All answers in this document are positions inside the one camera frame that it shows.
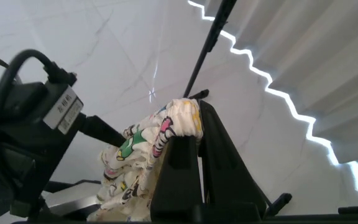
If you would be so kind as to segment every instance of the white marble floor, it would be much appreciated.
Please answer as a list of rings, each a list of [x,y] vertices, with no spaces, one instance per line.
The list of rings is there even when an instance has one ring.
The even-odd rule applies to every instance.
[[[74,89],[86,114],[122,130],[182,96],[210,25],[185,0],[0,0],[0,57],[42,51],[78,74]],[[266,80],[230,47],[219,38],[192,93],[209,88],[206,101],[268,197],[293,195],[280,214],[336,213],[358,205],[350,167],[331,165],[326,149],[305,139],[307,124],[291,116],[284,99],[264,92]],[[24,82],[46,79],[35,60],[20,76]],[[103,147],[78,134],[52,179],[100,179],[96,158]]]

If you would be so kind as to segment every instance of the green cartoon character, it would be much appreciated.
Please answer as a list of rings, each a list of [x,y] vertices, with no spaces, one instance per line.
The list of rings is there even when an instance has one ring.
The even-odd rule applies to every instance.
[[[142,131],[138,131],[119,148],[116,159],[124,161],[134,151],[134,145],[142,142],[146,142],[146,140],[142,137]]]

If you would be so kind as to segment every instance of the white label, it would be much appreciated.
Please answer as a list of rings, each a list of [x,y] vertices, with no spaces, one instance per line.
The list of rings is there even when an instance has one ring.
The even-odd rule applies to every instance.
[[[68,110],[66,116],[62,119],[58,127],[58,129],[63,134],[67,134],[68,130],[71,128],[71,125],[74,123],[83,106],[84,105],[79,99],[77,99],[73,103],[73,106],[71,106],[71,108]]]
[[[66,115],[70,106],[74,103],[77,95],[71,87],[67,87],[66,91],[56,101],[54,106],[50,109],[44,117],[44,122],[50,128],[55,129],[60,120]]]

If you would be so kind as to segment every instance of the black rod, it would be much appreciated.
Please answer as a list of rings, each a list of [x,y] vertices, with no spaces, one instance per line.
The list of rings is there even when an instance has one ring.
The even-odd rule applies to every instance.
[[[219,10],[216,13],[216,17],[212,26],[209,30],[208,36],[205,40],[204,47],[201,50],[200,56],[198,57],[196,67],[191,74],[190,80],[187,84],[184,98],[187,98],[190,94],[191,88],[196,81],[197,75],[200,72],[201,66],[205,60],[206,54],[212,51],[212,48],[215,46],[215,43],[218,41],[219,34],[221,33],[223,26],[225,25],[230,12],[232,11],[237,0],[222,0],[221,5],[219,6]]]

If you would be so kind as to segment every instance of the cloth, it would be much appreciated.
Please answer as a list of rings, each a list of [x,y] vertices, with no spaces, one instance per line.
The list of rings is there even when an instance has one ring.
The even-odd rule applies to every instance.
[[[149,221],[149,205],[173,136],[203,137],[196,100],[172,100],[159,111],[123,132],[127,141],[100,154],[105,166],[97,198],[101,208],[88,221]]]

